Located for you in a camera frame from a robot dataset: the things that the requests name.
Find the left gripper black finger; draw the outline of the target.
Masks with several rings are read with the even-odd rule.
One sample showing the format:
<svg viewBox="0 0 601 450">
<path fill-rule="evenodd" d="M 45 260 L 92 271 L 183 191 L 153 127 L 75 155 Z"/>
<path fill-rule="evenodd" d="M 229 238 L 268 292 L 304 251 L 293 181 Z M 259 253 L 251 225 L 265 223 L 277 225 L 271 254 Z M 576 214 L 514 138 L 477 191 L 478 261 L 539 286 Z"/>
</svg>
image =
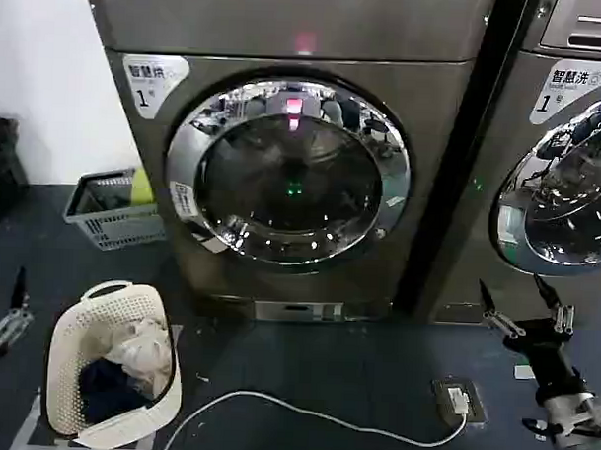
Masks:
<svg viewBox="0 0 601 450">
<path fill-rule="evenodd" d="M 27 270 L 22 265 L 15 278 L 7 313 L 0 318 L 0 352 L 12 347 L 34 320 L 29 309 L 30 296 L 26 286 Z"/>
</svg>

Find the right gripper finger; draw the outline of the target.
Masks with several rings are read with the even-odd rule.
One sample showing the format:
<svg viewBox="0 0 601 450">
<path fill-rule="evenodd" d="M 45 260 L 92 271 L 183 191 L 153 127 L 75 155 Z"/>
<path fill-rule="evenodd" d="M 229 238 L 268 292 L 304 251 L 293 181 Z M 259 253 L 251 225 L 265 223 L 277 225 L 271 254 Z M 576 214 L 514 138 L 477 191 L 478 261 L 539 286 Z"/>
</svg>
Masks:
<svg viewBox="0 0 601 450">
<path fill-rule="evenodd" d="M 525 330 L 496 309 L 488 288 L 481 279 L 479 279 L 479 288 L 484 306 L 484 311 L 482 312 L 483 318 L 492 326 L 503 331 L 509 338 L 524 337 Z"/>
<path fill-rule="evenodd" d="M 534 280 L 541 298 L 549 309 L 551 318 L 554 322 L 554 330 L 558 333 L 572 335 L 575 307 L 564 304 L 553 286 L 547 283 L 538 274 L 534 275 Z"/>
</svg>

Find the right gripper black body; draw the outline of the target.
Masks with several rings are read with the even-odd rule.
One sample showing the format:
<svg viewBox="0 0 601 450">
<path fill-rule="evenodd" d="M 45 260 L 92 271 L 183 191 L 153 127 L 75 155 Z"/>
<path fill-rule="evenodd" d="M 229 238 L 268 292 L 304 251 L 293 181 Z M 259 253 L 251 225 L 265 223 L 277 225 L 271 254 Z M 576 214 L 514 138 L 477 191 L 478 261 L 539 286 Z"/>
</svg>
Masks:
<svg viewBox="0 0 601 450">
<path fill-rule="evenodd" d="M 586 388 L 579 372 L 563 354 L 563 346 L 572 338 L 566 332 L 555 330 L 551 319 L 529 319 L 516 323 L 525 331 L 524 336 L 506 336 L 503 345 L 512 352 L 523 355 L 532 368 L 538 383 L 536 401 L 544 403 L 558 396 L 585 393 Z"/>
</svg>

